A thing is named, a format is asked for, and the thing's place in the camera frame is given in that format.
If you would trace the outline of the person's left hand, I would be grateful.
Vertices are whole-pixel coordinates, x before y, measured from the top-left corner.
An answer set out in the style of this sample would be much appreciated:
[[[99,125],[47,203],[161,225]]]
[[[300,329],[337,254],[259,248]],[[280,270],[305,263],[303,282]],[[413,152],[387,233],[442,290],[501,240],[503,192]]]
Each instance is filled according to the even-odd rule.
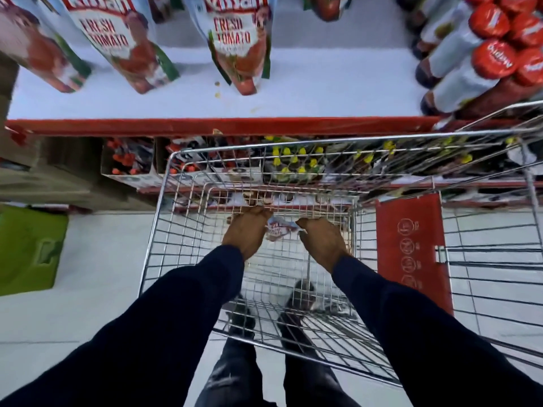
[[[267,232],[267,221],[263,217],[252,214],[235,220],[232,218],[221,244],[237,248],[243,260],[247,261],[262,245]]]

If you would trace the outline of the person's right hand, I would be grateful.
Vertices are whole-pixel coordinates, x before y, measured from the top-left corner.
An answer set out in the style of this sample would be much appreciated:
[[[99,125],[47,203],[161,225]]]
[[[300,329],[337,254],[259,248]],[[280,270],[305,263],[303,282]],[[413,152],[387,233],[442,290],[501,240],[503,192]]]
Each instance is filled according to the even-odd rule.
[[[316,232],[307,235],[299,232],[300,239],[309,255],[329,274],[336,264],[349,253],[341,230],[327,218],[316,218]]]

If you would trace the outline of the small white red snack packet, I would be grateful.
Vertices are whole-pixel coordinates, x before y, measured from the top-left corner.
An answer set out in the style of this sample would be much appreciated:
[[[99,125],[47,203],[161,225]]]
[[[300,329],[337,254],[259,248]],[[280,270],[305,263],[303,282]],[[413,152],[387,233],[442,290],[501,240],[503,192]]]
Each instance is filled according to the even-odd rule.
[[[295,221],[277,215],[272,215],[268,219],[266,229],[266,239],[269,241],[277,241],[290,233],[305,231]]]

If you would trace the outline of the person's left forearm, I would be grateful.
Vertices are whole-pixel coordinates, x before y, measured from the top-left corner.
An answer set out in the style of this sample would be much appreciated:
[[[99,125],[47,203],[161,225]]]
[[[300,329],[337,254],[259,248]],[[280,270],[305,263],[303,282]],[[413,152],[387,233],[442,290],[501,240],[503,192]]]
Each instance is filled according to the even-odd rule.
[[[222,245],[159,278],[118,318],[0,407],[183,407],[244,259]]]

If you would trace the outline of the person's right forearm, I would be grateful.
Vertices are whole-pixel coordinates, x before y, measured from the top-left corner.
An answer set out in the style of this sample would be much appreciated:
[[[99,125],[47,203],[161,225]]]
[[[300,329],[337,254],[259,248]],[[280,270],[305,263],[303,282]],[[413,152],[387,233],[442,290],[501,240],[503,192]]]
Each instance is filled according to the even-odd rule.
[[[342,251],[323,267],[381,345],[414,407],[543,407],[543,386],[418,291]]]

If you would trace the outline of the group of yellow-capped bottles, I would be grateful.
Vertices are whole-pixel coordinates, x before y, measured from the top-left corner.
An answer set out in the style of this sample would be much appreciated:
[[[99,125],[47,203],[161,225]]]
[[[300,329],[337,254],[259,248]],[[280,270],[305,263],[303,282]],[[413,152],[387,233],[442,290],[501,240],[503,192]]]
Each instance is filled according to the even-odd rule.
[[[502,141],[456,136],[273,145],[264,150],[270,182],[337,184],[464,180],[507,173],[518,166]]]

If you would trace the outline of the person's right black shoe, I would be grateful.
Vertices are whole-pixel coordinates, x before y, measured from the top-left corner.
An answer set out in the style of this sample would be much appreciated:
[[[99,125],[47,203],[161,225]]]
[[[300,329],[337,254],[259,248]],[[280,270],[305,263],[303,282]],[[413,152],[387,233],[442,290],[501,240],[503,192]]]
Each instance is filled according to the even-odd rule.
[[[316,302],[316,289],[309,279],[298,280],[289,296],[283,314],[286,320],[301,323],[313,311]]]

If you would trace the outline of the person's black shoe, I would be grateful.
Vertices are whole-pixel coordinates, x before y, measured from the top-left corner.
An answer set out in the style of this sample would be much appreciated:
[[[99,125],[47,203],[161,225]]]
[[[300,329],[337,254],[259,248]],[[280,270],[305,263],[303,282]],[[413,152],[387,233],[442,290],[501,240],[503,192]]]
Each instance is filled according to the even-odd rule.
[[[301,323],[313,311],[316,302],[316,289],[309,279],[298,280],[289,296],[283,314],[286,320]]]
[[[228,305],[228,335],[250,340],[254,339],[256,319],[243,295],[238,294]]]

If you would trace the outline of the tray of orange-capped bottles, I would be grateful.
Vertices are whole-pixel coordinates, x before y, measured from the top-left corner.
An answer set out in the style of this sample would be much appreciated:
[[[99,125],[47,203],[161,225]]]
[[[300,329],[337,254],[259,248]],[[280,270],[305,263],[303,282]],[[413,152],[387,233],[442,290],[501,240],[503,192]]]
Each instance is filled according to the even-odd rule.
[[[204,185],[218,182],[216,173],[209,166],[209,152],[214,144],[202,136],[155,139],[155,170],[168,182],[179,185]]]
[[[136,190],[160,187],[155,140],[149,137],[103,139],[100,173]]]

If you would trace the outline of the person's left black shoe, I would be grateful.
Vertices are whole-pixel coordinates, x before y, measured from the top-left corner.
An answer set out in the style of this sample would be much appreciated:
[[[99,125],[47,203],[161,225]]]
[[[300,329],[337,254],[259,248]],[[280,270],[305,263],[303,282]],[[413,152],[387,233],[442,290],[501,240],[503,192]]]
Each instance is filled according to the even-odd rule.
[[[228,305],[228,335],[250,340],[254,339],[256,319],[243,295],[238,294]]]

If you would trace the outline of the red plastic cart seat flap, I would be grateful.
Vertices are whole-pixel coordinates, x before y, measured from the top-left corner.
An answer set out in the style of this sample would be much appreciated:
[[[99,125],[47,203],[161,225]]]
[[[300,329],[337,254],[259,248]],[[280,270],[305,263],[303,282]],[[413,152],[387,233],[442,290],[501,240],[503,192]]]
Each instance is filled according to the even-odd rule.
[[[453,315],[441,197],[438,193],[376,205],[377,272],[411,287]]]

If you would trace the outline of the white shelf with red edge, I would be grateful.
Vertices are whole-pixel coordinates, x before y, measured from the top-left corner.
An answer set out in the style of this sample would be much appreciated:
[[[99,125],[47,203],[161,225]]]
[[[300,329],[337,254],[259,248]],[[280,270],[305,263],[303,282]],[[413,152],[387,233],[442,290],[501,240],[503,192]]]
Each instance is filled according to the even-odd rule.
[[[255,95],[228,86],[189,12],[156,26],[159,46],[180,78],[136,93],[88,41],[59,32],[94,66],[79,92],[62,94],[21,69],[5,126],[47,136],[339,136],[427,133],[441,117],[423,116],[426,90],[414,78],[404,16],[394,0],[353,0],[324,22],[302,0],[278,0],[270,77]]]

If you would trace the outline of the person's right leg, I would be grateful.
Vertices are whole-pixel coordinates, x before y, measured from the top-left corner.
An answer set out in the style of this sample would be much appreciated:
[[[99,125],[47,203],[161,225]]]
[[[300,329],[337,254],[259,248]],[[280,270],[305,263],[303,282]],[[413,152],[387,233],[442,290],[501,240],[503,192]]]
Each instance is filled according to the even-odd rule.
[[[284,311],[278,319],[286,372],[283,387],[287,407],[361,407],[341,387],[333,370],[319,356],[301,328],[300,315]]]

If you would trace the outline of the person's leg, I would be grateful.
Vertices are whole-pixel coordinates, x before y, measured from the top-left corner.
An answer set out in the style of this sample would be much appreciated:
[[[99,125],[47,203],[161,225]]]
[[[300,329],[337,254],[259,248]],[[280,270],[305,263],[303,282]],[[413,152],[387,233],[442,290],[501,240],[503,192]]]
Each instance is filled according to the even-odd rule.
[[[194,407],[277,407],[263,398],[252,344],[229,337]]]
[[[286,372],[283,387],[287,407],[361,407],[341,387],[333,370],[319,356],[301,328],[300,315],[284,311],[278,319]]]

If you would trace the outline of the person's left leg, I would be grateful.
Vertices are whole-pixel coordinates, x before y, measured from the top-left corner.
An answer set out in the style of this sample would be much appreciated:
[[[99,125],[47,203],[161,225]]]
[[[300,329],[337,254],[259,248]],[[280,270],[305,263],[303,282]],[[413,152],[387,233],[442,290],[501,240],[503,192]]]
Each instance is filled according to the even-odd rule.
[[[263,398],[252,344],[229,337],[194,407],[277,407]]]

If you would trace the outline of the tomato ketchup pouch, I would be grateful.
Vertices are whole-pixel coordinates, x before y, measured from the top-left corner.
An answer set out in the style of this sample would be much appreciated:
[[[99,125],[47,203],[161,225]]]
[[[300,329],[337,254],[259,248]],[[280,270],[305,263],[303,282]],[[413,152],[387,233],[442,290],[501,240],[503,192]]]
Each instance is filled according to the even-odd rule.
[[[352,0],[303,0],[303,9],[312,10],[325,22],[340,20],[343,12],[350,7]]]
[[[0,0],[0,51],[62,93],[80,90],[92,73],[50,20],[41,0]]]
[[[159,46],[153,13],[169,0],[60,0],[92,46],[138,94],[180,77]]]
[[[182,0],[228,85],[243,96],[270,77],[277,0]]]

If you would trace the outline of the brown cardboard box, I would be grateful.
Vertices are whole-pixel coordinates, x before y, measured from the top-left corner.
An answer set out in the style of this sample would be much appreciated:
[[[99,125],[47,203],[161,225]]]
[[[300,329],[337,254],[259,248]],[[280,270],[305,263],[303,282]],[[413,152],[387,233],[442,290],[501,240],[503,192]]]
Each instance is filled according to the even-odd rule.
[[[19,69],[0,53],[0,203],[67,205],[88,212],[154,211],[156,198],[101,174],[99,138],[39,136],[8,127]]]

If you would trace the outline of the green box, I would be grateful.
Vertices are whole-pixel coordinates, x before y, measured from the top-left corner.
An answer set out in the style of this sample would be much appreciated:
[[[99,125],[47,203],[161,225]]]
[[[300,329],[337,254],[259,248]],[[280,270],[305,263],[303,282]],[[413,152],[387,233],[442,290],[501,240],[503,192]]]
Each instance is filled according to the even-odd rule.
[[[0,296],[54,287],[68,223],[64,214],[0,203]]]

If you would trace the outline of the row of red-capped sauce bottles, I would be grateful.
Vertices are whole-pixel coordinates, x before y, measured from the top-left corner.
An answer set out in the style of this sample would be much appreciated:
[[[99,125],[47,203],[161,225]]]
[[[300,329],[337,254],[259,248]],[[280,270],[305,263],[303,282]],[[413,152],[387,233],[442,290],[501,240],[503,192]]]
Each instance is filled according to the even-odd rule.
[[[425,116],[476,120],[543,90],[541,0],[443,0],[414,41]]]

